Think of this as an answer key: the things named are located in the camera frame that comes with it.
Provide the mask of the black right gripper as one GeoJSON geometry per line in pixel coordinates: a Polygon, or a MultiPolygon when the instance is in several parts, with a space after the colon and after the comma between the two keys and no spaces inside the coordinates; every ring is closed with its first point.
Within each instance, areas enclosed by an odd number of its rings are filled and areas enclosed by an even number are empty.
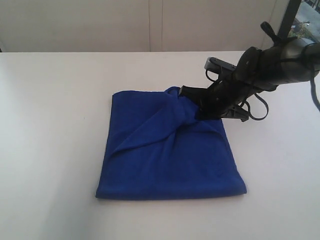
{"type": "Polygon", "coordinates": [[[255,96],[261,101],[266,111],[269,111],[267,102],[259,96],[264,91],[273,92],[277,85],[268,79],[268,71],[274,70],[278,60],[278,48],[271,47],[261,50],[255,47],[248,48],[240,57],[233,72],[222,73],[208,88],[189,87],[183,85],[179,97],[188,98],[199,109],[195,119],[239,119],[242,122],[249,118],[255,121],[266,117],[254,117],[248,98],[255,96]]]}

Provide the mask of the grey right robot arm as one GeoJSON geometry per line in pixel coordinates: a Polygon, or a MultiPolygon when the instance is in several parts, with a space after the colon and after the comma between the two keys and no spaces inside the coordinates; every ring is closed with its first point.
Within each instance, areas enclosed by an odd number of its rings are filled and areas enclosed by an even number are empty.
{"type": "Polygon", "coordinates": [[[195,117],[199,120],[257,120],[248,98],[255,96],[267,108],[259,94],[292,83],[310,82],[312,101],[320,106],[315,84],[320,72],[320,45],[306,38],[288,38],[265,50],[250,47],[237,65],[209,57],[204,69],[218,75],[208,88],[182,86],[179,91],[198,106],[195,117]]]}

